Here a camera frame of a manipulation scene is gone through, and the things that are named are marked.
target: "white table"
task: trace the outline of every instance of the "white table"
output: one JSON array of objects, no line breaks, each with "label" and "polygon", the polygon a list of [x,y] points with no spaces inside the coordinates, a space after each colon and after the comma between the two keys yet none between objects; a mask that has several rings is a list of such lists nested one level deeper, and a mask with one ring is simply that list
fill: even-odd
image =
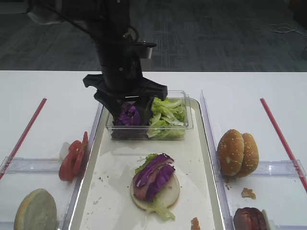
[{"label": "white table", "polygon": [[[88,73],[94,72],[0,71],[0,158],[10,154],[43,97],[46,105],[16,156],[56,157],[63,142],[81,139],[85,130],[90,131],[97,102],[95,89],[82,82]],[[197,100],[203,90],[216,142],[236,128],[254,135],[262,161],[287,160],[259,101],[264,97],[294,155],[307,169],[307,73],[145,72],[144,76]]]}]

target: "red straw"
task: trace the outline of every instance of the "red straw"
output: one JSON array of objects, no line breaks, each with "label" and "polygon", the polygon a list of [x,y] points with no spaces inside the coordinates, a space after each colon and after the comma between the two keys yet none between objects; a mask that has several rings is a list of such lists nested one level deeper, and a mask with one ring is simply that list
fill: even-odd
[{"label": "red straw", "polygon": [[[286,152],[288,153],[288,156],[289,156],[290,160],[294,161],[294,167],[295,167],[295,169],[297,170],[297,172],[299,173],[299,175],[303,175],[302,169],[301,169],[301,168],[299,167],[299,165],[296,163],[295,156],[294,156],[294,154],[292,153],[292,151],[291,151],[291,149],[290,149],[290,147],[289,147],[289,145],[288,145],[286,139],[284,138],[282,131],[279,129],[278,124],[277,124],[275,118],[273,117],[273,114],[271,113],[271,111],[270,111],[270,109],[269,109],[267,103],[265,102],[264,98],[260,98],[260,101],[261,101],[261,103],[262,103],[262,105],[263,105],[265,111],[267,112],[267,115],[269,116],[269,119],[271,120],[271,123],[272,123],[272,125],[274,126],[274,128],[275,128],[275,130],[276,130],[276,133],[277,133],[277,135],[279,136],[279,139],[280,139],[280,141],[281,141],[282,144],[283,144],[284,149],[285,149]],[[306,190],[306,192],[307,192],[307,181],[306,181],[306,177],[300,176],[299,178],[300,178],[300,180],[301,180],[301,182],[302,182],[302,184],[303,184],[303,186],[304,186],[304,188],[305,188],[305,190]]]},{"label": "red straw", "polygon": [[20,148],[21,144],[23,143],[25,137],[27,136],[30,128],[32,127],[33,123],[35,122],[37,116],[39,115],[40,111],[42,110],[42,108],[44,107],[45,103],[46,103],[46,98],[43,98],[41,103],[39,104],[38,108],[36,109],[35,113],[33,114],[31,120],[29,121],[27,127],[25,128],[24,132],[22,133],[22,135],[20,136],[18,142],[16,143],[15,147],[13,148],[8,160],[6,161],[6,164],[2,170],[2,172],[0,172],[0,180],[1,178],[4,176],[5,171],[7,170],[7,168],[9,167],[11,161],[13,160],[14,156],[16,155],[18,149]]}]

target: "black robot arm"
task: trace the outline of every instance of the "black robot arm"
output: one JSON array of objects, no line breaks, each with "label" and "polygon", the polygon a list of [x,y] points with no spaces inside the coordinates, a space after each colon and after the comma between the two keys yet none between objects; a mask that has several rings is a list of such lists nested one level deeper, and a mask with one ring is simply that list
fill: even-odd
[{"label": "black robot arm", "polygon": [[164,100],[167,87],[142,75],[140,58],[150,58],[155,44],[137,41],[129,10],[129,0],[0,0],[0,14],[27,13],[40,24],[69,22],[89,34],[102,74],[86,76],[85,86],[97,88],[94,98],[114,117],[123,101],[139,101],[147,117],[153,97]]}]

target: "purple cabbage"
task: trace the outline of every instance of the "purple cabbage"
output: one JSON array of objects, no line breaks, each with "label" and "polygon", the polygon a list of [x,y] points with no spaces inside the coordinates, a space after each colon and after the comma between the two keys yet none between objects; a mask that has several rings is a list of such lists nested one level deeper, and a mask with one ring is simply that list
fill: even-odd
[{"label": "purple cabbage", "polygon": [[130,103],[123,103],[121,106],[121,113],[115,120],[116,126],[139,126],[141,123],[141,116],[137,108]]},{"label": "purple cabbage", "polygon": [[170,163],[174,163],[174,160],[170,158],[170,156],[166,155],[165,153],[158,155],[149,164],[147,164],[142,171],[140,171],[139,176],[135,181],[135,185],[138,188],[142,187],[147,183],[149,175],[152,174],[157,167]]},{"label": "purple cabbage", "polygon": [[158,172],[154,182],[152,182],[146,192],[146,199],[152,201],[157,195],[157,193],[161,190],[163,185],[165,185],[172,177],[175,168],[169,164],[162,166],[160,171]]}]

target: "floor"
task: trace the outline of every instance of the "floor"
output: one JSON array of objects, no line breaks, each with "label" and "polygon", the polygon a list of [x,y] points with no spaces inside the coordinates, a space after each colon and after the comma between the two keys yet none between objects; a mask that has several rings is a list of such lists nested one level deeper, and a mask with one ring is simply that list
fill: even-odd
[{"label": "floor", "polygon": [[[131,0],[141,39],[157,43],[144,71],[307,71],[304,31],[283,0]],[[99,70],[91,39],[70,24],[0,15],[1,70]]]}]

